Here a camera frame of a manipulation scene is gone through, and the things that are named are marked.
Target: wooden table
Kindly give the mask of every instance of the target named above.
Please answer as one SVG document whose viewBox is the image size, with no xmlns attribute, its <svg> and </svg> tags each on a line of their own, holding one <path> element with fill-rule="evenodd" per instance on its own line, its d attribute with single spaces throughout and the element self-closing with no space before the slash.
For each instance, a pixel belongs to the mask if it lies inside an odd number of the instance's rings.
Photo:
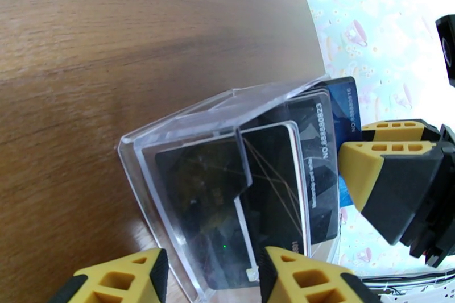
<svg viewBox="0 0 455 303">
<path fill-rule="evenodd" d="M 0 0 L 0 301 L 154 246 L 122 134 L 234 86 L 324 72 L 306 0 Z M 169 302 L 185 301 L 173 278 Z"/>
</svg>

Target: blue card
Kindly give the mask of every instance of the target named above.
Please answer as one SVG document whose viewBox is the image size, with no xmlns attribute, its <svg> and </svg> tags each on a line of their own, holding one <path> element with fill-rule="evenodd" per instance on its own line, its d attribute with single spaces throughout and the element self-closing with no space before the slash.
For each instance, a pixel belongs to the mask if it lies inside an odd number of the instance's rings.
<svg viewBox="0 0 455 303">
<path fill-rule="evenodd" d="M 351 76 L 323 81 L 315 87 L 324 87 L 330 93 L 337 151 L 347 141 L 362 141 L 360 108 L 355 79 Z M 340 207 L 352 205 L 348 189 L 339 177 Z"/>
</svg>

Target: wood grain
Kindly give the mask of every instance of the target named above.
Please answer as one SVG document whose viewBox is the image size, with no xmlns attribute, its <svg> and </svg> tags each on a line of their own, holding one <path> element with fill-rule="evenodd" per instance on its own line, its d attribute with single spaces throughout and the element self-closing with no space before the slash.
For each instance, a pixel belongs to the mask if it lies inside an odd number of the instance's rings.
<svg viewBox="0 0 455 303">
<path fill-rule="evenodd" d="M 154 246 L 115 147 L 228 88 L 323 73 L 306 0 L 0 0 L 0 301 Z M 169 302 L 185 301 L 173 278 Z"/>
</svg>

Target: clear plastic box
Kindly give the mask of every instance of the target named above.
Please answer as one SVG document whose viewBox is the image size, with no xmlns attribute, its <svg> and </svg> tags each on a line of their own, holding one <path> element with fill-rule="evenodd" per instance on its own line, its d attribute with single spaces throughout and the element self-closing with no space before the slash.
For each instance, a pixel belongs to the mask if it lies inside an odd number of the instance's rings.
<svg viewBox="0 0 455 303">
<path fill-rule="evenodd" d="M 292 249 L 315 255 L 299 127 L 283 114 L 270 124 L 257 122 L 323 79 L 226 91 L 122 137 L 118 152 L 133 192 L 192 302 L 260 302 L 255 247 L 264 235 L 253 234 L 251 225 L 265 210 L 251 206 L 255 184 L 289 199 L 282 205 L 290 228 L 301 235 Z M 279 150 L 291 158 L 287 166 L 294 174 L 279 162 L 270 164 L 278 138 L 285 139 Z M 331 261 L 336 242 L 326 243 L 322 260 Z"/>
</svg>

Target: floral tablecloth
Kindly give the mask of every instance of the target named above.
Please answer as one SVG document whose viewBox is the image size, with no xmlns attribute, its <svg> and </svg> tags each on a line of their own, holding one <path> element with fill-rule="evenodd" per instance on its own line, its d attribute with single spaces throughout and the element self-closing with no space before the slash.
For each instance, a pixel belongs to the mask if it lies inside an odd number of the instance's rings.
<svg viewBox="0 0 455 303">
<path fill-rule="evenodd" d="M 362 124 L 423 118 L 455 127 L 455 89 L 448 84 L 435 20 L 455 0 L 308 0 L 332 77 L 356 79 Z M 389 246 L 353 206 L 342 209 L 340 264 L 359 275 L 433 270 Z M 455 256 L 439 267 L 455 267 Z"/>
</svg>

